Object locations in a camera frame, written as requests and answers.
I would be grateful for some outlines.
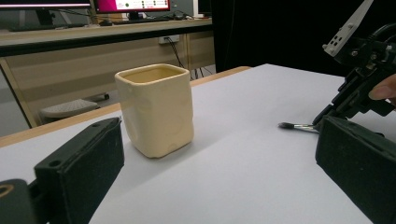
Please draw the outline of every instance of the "mouse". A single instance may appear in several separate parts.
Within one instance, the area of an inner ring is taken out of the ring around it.
[[[112,26],[113,22],[112,21],[108,21],[108,20],[104,20],[104,21],[99,22],[99,25],[100,26]]]

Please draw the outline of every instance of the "power outlet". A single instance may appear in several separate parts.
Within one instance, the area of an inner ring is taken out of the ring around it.
[[[160,44],[169,44],[169,41],[172,42],[178,42],[180,40],[180,35],[167,35],[167,36],[161,36],[158,37],[158,43]]]

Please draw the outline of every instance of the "computer monitor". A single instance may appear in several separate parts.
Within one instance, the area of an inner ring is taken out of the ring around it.
[[[129,13],[129,19],[139,19],[139,12],[170,11],[170,0],[93,0],[97,14]]]
[[[205,17],[212,17],[212,0],[198,0],[198,14],[203,14]]]
[[[0,10],[35,10],[41,25],[53,24],[51,9],[91,8],[90,0],[1,0]]]

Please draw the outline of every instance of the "brush bristles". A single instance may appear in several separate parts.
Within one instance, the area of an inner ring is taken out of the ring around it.
[[[283,128],[283,129],[294,129],[294,124],[287,122],[279,123],[278,126],[279,128]]]

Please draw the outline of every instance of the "robotic arm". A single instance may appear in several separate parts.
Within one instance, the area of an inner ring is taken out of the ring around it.
[[[386,116],[395,108],[385,100],[371,100],[368,93],[380,81],[396,73],[396,44],[390,42],[391,38],[380,39],[395,30],[396,23],[381,27],[366,39],[351,37],[372,3],[373,0],[365,0],[329,44],[323,46],[337,62],[354,69],[346,76],[332,105],[326,106],[314,119],[314,125],[320,126],[326,115],[351,119],[358,112],[373,110]]]

